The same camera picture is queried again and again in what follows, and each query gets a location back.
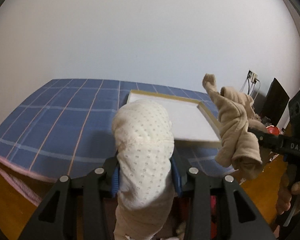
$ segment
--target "bolt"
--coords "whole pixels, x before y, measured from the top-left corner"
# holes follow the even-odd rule
[[[66,182],[66,181],[68,181],[68,179],[69,179],[69,177],[68,177],[67,175],[63,175],[63,176],[60,177],[59,180],[60,180],[61,182]]]
[[[197,173],[199,172],[199,170],[198,170],[196,167],[191,167],[191,168],[189,169],[189,172],[190,172],[191,174],[197,174]]]
[[[102,174],[102,173],[105,172],[105,170],[104,170],[103,168],[96,168],[96,169],[94,170],[94,172],[95,172],[96,174]]]
[[[233,181],[234,181],[234,178],[233,178],[231,175],[227,175],[227,176],[225,176],[225,180],[226,180],[227,182],[233,182]]]

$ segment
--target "pink fabric trim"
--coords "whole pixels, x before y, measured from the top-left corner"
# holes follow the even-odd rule
[[[29,200],[33,205],[39,206],[42,199],[32,191],[23,181],[9,175],[4,170],[0,169],[0,175],[24,198]]]
[[[7,166],[10,169],[12,169],[13,171],[18,172],[22,175],[28,176],[32,179],[37,179],[37,180],[49,182],[49,183],[55,183],[57,181],[57,179],[48,178],[46,176],[39,175],[35,172],[25,170],[24,168],[21,168],[18,165],[10,163],[6,158],[1,157],[1,156],[0,156],[0,163],[2,163],[3,165]]]

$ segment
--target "blue plaid bedsheet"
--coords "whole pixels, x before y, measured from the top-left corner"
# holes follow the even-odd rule
[[[0,162],[42,181],[55,181],[64,174],[86,175],[114,156],[112,119],[132,89],[197,99],[218,115],[209,96],[197,91],[116,80],[51,80],[0,125]],[[233,170],[215,162],[217,149],[175,151],[210,176]]]

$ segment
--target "white fabric with dots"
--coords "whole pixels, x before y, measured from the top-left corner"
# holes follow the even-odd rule
[[[112,132],[120,164],[114,238],[151,239],[167,220],[174,196],[168,113],[154,101],[137,100],[119,109]]]

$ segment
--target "rolled cloth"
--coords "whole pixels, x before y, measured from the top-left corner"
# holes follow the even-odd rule
[[[232,165],[247,179],[256,178],[271,155],[268,149],[262,148],[260,151],[257,137],[248,132],[248,127],[267,132],[253,111],[252,97],[232,87],[223,87],[218,93],[213,74],[206,74],[202,85],[219,110],[222,147],[215,158],[216,162],[223,167]]]
[[[112,131],[120,164],[114,238],[151,239],[167,220],[174,197],[168,113],[154,101],[137,100],[118,110]]]

